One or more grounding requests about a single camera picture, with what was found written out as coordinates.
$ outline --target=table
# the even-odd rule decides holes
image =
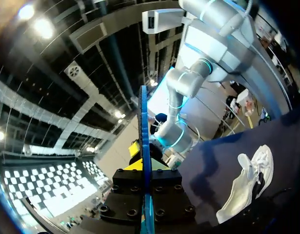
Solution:
[[[268,145],[274,159],[274,174],[262,196],[292,188],[274,201],[284,204],[300,186],[300,107],[280,119],[254,129],[197,144],[179,166],[182,186],[196,206],[196,221],[217,225],[216,212],[227,201],[232,181],[239,176],[237,157],[252,158],[256,149]]]

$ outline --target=ceiling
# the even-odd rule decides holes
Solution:
[[[136,20],[85,52],[71,35],[136,4],[158,6],[152,2],[39,0],[30,2],[31,19],[14,15],[0,34],[0,156],[25,156],[24,144],[32,157],[88,155],[87,147],[98,152],[114,141],[136,114],[131,98],[140,86],[153,91],[150,80],[159,83],[175,62],[182,28],[147,35]],[[157,4],[168,8],[178,1]],[[36,33],[41,18],[50,21],[51,38]]]

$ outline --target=yellow object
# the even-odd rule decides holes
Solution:
[[[131,157],[135,156],[140,150],[138,142],[134,142],[128,149],[129,149],[130,156]]]
[[[155,159],[151,159],[152,161],[152,171],[155,171],[157,169],[162,169],[162,170],[170,170],[169,167],[164,166],[160,162],[157,162]],[[142,159],[139,159],[137,162],[129,165],[126,167],[124,170],[133,170],[137,169],[138,171],[142,171]]]
[[[248,116],[247,119],[248,119],[249,126],[250,126],[251,128],[253,128],[253,123],[252,123],[251,118]]]

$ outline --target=screw hole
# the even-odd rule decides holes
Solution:
[[[101,206],[101,207],[99,208],[99,211],[100,211],[101,213],[107,212],[108,210],[109,210],[109,208],[108,208],[108,206],[106,206],[106,205],[103,205],[103,206]]]
[[[177,185],[174,186],[174,188],[175,188],[176,190],[180,190],[180,189],[182,189],[182,186],[179,185],[179,184],[177,184]]]
[[[185,208],[185,211],[187,211],[188,213],[191,213],[195,210],[194,206],[188,206],[187,208]]]
[[[162,217],[165,215],[165,210],[163,209],[159,209],[158,211],[156,211],[155,213],[157,216]]]
[[[156,192],[161,192],[161,191],[163,191],[163,187],[156,187],[156,188],[155,188],[155,191],[156,191]]]
[[[118,189],[119,189],[118,185],[113,185],[112,191],[116,191],[116,190],[118,190]]]
[[[134,209],[131,209],[127,212],[127,215],[130,216],[130,217],[134,217],[137,215],[137,211],[134,210]]]
[[[131,189],[130,189],[130,191],[132,191],[132,192],[136,192],[136,191],[138,191],[139,190],[139,188],[138,187],[132,187]]]

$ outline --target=person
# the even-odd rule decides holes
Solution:
[[[167,115],[164,113],[159,113],[155,117],[148,115],[148,122],[150,124],[150,133],[153,135],[158,131],[160,125],[167,121]]]

